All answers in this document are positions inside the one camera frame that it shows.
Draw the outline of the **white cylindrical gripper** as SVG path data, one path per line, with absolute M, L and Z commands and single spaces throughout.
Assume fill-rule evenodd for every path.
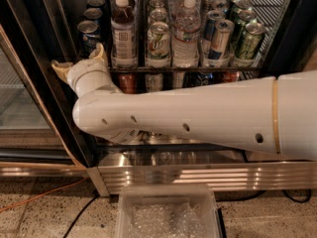
M 107 66 L 108 58 L 101 43 L 96 44 L 89 59 L 81 60 L 75 65 L 72 62 L 58 62 L 55 59 L 52 61 L 56 75 L 63 82 L 68 82 L 78 97 L 111 85 L 112 79 Z

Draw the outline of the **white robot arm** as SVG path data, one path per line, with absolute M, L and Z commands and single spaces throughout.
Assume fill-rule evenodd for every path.
M 102 45 L 77 63 L 53 61 L 77 95 L 76 126 L 124 144 L 141 131 L 317 160 L 317 71 L 126 94 L 112 81 Z

